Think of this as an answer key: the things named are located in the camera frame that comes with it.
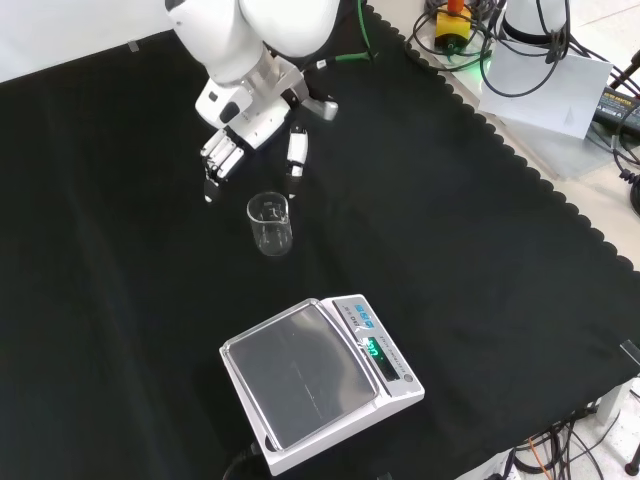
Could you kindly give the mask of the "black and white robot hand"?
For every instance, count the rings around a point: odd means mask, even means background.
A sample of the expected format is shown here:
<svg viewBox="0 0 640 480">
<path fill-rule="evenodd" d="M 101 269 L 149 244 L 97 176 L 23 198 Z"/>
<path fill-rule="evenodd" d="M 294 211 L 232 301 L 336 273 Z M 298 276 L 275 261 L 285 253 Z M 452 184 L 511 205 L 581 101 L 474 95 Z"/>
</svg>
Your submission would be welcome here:
<svg viewBox="0 0 640 480">
<path fill-rule="evenodd" d="M 289 113 L 307 98 L 307 88 L 287 88 L 273 100 L 266 100 L 243 86 L 206 83 L 195 103 L 200 117 L 215 128 L 200 150 L 206 202 L 218 199 L 223 184 L 240 166 L 246 152 L 270 140 Z"/>
</svg>

